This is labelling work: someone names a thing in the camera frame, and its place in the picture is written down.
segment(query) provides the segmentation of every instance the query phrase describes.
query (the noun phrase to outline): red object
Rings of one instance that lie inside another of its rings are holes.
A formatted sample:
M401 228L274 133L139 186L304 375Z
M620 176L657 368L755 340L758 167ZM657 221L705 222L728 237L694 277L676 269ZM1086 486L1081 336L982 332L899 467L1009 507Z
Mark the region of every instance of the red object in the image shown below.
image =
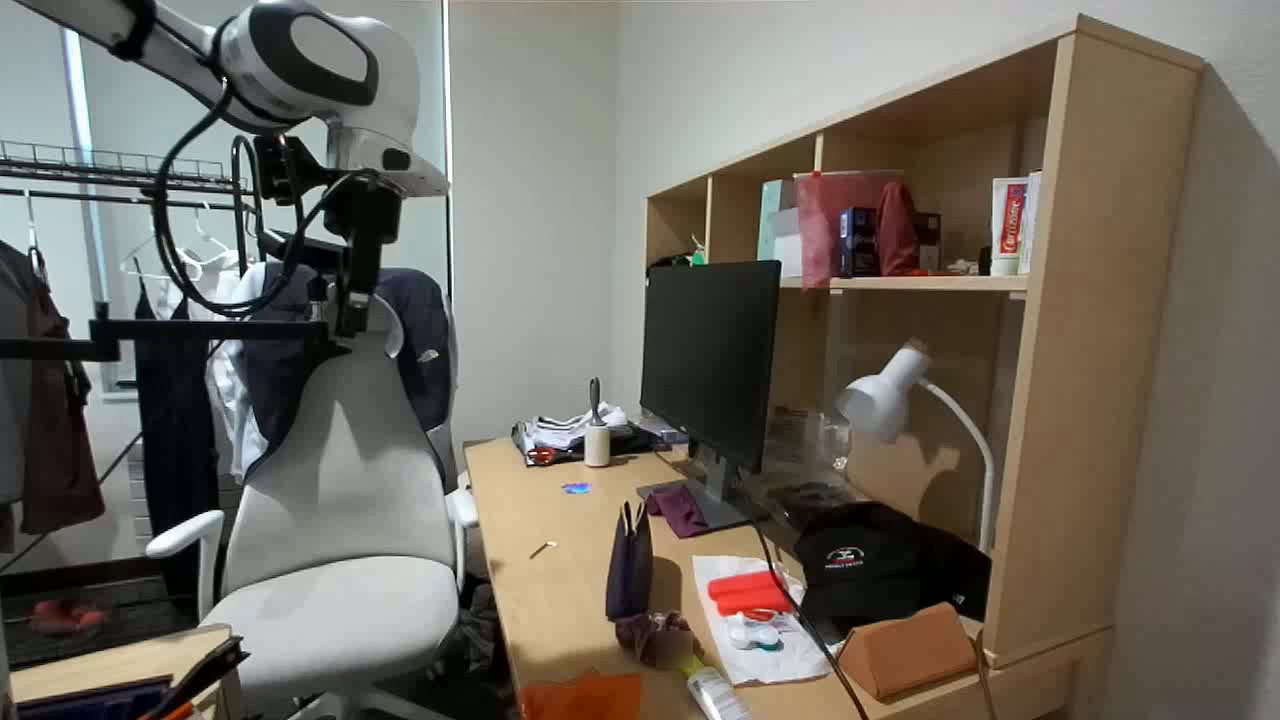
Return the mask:
M841 240L844 207L875 212L875 254L881 277L908 277L917 269L910 191L897 171L823 176L807 171L796 181L801 195L801 285L823 287L830 280L830 250Z
M777 584L773 584L773 571L716 577L706 584L706 597L716 599L716 597L743 593L743 588L777 588Z
M793 607L773 571L719 577L706 584L706 597L719 616L773 616Z
M73 602L73 599L39 599L30 607L34 631L95 631L109 625L109 611L95 602Z
M522 720L639 720L644 678L636 670L577 677L560 685L528 685L519 693Z

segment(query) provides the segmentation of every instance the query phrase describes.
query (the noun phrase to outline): wooden desk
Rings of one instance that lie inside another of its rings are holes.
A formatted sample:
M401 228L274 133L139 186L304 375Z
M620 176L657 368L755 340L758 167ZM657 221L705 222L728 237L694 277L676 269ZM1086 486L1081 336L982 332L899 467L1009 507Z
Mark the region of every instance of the wooden desk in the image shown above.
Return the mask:
M11 670L11 700L53 700L67 693L95 693L116 685L135 685L151 677L178 678L189 669L197 669L213 649L219 649L230 631L227 629L192 629L177 634L154 634L109 651L89 651L55 662L34 662L25 670ZM197 696L201 720L236 720L240 717L240 689L236 678L216 685L213 693Z
M631 457L612 467L522 467L511 438L469 446L469 471L517 689L584 670L644 670L644 720L698 717L678 670L649 670L631 662L614 649L612 625L602 619L602 571L614 510L625 501L636 501L636 486L671 480L676 471L657 457ZM568 480L584 480L590 492L562 495ZM659 560L650 607L678 607L705 651L713 651L713 634L692 588L692 556L758 556L755 531L737 528L698 539L676 539L668 522L657 519L650 546ZM835 677L812 685L741 689L741 700L755 720L857 717ZM976 678L920 693L893 709L869 696L862 705L875 720L982 717Z

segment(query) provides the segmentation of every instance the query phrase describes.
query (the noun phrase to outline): red bag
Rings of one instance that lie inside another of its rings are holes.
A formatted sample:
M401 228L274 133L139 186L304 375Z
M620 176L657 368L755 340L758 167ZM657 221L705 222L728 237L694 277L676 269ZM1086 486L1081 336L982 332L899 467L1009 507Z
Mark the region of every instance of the red bag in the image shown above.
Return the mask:
M875 207L875 250L882 277L908 277L917 269L910 191L893 171L796 181L801 195L801 285L823 287L830 280L830 250L841 240L844 207Z

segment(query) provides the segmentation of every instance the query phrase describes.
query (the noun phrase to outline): wooden bookshelf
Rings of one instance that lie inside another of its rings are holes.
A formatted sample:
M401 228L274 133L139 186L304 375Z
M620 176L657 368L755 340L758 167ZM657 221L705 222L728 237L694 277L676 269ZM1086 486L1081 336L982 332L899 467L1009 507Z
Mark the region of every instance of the wooden bookshelf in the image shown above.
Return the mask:
M1197 55L1081 14L649 200L649 259L692 230L713 264L750 259L762 181L899 167L917 207L942 214L939 254L976 254L993 176L1041 171L1026 277L787 287L773 375L773 409L796 412L807 389L875 372L903 340L929 343L931 378L982 422L998 462L982 649L1009 677L1112 629L1201 70ZM929 400L910 467L903 504L970 534L981 461ZM1086 696L1103 651L1061 661L1068 677L1044 689Z

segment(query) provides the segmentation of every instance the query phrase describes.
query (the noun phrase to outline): desk lamp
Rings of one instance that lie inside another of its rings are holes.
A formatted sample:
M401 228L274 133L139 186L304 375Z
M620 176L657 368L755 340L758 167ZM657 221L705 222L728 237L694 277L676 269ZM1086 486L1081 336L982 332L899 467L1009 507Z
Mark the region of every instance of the desk lamp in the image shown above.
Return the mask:
M903 343L899 350L893 350L893 360L875 372L875 375L859 375L847 389L923 389L929 395L936 395L970 435L976 453L982 457L982 504L981 504L981 534L976 546L993 553L993 517L997 517L997 461L993 446L982 438L982 433L976 428L976 419L958 409L958 400L942 389L936 389L931 378L923 378L929 372L929 350L923 343Z

